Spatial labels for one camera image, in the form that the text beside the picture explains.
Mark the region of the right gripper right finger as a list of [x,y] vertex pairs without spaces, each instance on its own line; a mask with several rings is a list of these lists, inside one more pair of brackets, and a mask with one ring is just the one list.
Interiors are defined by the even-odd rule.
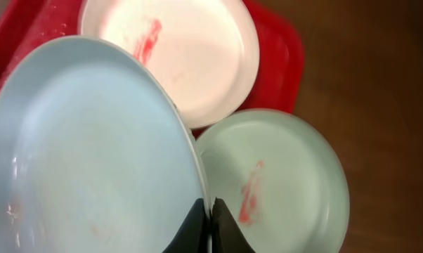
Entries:
[[255,253],[221,198],[211,211],[211,237],[213,253]]

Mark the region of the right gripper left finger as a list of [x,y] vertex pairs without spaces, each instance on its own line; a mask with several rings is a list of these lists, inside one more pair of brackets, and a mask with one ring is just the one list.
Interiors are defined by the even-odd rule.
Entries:
[[209,219],[204,200],[196,199],[174,239],[163,253],[207,253]]

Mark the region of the light blue round plate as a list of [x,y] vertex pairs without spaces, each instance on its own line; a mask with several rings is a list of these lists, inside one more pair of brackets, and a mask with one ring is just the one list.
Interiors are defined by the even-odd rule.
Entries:
[[100,39],[29,53],[0,88],[0,252],[163,252],[204,238],[195,140],[155,78]]

